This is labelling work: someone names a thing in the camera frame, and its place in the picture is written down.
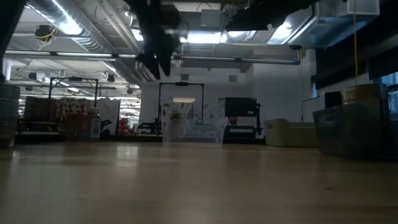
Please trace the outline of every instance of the black monitor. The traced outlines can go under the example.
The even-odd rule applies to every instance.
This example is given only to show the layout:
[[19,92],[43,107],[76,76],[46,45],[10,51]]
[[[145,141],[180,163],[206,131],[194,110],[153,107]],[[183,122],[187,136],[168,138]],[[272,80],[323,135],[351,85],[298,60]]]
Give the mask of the black monitor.
[[225,116],[257,116],[256,98],[225,98]]

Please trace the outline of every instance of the air vent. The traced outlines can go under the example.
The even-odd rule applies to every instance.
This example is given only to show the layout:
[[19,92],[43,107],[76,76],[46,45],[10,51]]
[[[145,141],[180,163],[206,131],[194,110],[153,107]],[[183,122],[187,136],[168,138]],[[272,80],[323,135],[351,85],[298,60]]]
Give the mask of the air vent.
[[236,75],[229,76],[229,82],[237,82],[237,81],[238,81],[238,77]]
[[181,74],[181,81],[189,81],[189,75],[188,74]]

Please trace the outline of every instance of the yellow cable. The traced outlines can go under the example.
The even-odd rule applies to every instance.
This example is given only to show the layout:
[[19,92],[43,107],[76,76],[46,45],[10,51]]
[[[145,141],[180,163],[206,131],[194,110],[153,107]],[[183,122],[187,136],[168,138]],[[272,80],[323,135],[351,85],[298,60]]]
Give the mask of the yellow cable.
[[42,36],[42,37],[39,37],[39,36],[36,36],[36,35],[35,35],[35,37],[38,38],[38,39],[49,38],[49,37],[51,37],[51,35],[54,34],[54,32],[55,32],[55,29],[52,30],[51,34],[47,34],[47,35]]
[[356,0],[354,0],[354,55],[355,55],[355,85],[358,84],[358,49],[356,40]]

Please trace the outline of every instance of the wooden floor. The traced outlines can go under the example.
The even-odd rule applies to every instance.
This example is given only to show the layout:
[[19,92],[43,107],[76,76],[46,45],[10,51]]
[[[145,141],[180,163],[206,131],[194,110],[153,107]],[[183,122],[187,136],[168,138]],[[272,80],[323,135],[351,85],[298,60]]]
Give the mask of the wooden floor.
[[398,164],[316,149],[96,142],[0,160],[0,223],[398,223]]

